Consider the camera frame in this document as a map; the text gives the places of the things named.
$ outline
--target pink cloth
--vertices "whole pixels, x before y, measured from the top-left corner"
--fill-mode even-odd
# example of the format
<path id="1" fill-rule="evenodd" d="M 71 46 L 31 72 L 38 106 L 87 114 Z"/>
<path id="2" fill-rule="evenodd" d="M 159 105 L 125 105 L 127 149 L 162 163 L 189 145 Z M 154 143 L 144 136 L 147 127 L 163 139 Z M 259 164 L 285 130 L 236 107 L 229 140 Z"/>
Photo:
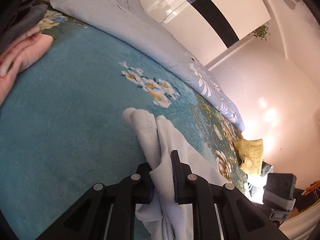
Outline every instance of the pink cloth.
<path id="1" fill-rule="evenodd" d="M 27 46 L 30 44 L 28 42 L 24 42 L 23 44 L 19 44 L 22 41 L 27 40 L 30 36 L 40 32 L 40 27 L 38 25 L 33 26 L 27 32 L 23 33 L 21 36 L 16 38 L 13 42 L 11 42 L 10 46 L 0 54 L 0 76 L 4 77 L 7 74 L 9 66 L 15 57 Z"/>
<path id="2" fill-rule="evenodd" d="M 0 105 L 10 92 L 17 74 L 41 58 L 51 46 L 52 37 L 41 34 L 38 26 L 35 27 L 15 39 L 0 55 Z"/>

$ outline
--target black stripe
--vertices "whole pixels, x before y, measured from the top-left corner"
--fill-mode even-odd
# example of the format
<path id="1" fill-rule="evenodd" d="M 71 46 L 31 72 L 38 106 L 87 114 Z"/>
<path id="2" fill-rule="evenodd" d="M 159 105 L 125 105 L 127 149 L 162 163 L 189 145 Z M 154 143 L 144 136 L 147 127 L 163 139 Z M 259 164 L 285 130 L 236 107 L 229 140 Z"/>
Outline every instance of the black stripe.
<path id="1" fill-rule="evenodd" d="M 196 0 L 191 5 L 206 19 L 227 48 L 239 41 L 230 23 L 211 0 Z"/>
<path id="2" fill-rule="evenodd" d="M 211 0 L 187 0 L 210 24 L 223 43 L 229 48 L 239 41 L 230 23 Z"/>

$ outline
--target teal blanket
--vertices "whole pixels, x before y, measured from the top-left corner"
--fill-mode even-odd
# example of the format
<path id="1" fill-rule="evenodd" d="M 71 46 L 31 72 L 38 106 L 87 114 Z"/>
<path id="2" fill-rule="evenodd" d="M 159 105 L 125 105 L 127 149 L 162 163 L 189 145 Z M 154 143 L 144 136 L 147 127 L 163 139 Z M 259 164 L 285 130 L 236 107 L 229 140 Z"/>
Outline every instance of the teal blanket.
<path id="1" fill-rule="evenodd" d="M 121 119 L 128 107 L 164 115 L 244 192 L 232 141 L 240 134 L 158 63 L 92 26 L 48 10 L 55 38 L 1 106 L 0 208 L 20 240 L 34 240 L 94 183 L 118 183 L 145 162 Z M 149 239 L 136 222 L 136 239 Z"/>

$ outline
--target green plant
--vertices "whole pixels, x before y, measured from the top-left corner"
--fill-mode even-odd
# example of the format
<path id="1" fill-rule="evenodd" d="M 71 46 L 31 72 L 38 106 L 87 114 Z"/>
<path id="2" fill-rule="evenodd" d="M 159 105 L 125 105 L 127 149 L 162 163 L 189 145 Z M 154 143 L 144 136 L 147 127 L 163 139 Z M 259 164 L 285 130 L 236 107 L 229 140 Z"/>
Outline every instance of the green plant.
<path id="1" fill-rule="evenodd" d="M 255 29 L 252 33 L 254 37 L 259 37 L 262 39 L 267 40 L 267 34 L 270 35 L 270 33 L 268 32 L 268 27 L 265 25 L 260 26 L 259 28 Z"/>

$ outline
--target light blue comforter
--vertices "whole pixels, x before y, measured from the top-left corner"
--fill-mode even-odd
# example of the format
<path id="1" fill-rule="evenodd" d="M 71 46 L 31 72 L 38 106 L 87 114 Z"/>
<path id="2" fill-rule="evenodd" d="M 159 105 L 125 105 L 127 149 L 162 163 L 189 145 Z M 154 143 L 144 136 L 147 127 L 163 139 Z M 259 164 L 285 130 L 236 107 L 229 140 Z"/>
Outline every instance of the light blue comforter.
<path id="1" fill-rule="evenodd" d="M 236 128 L 244 131 L 237 107 L 208 71 L 159 23 L 140 0 L 50 0 L 53 8 L 95 26 L 140 50 L 209 101 Z"/>

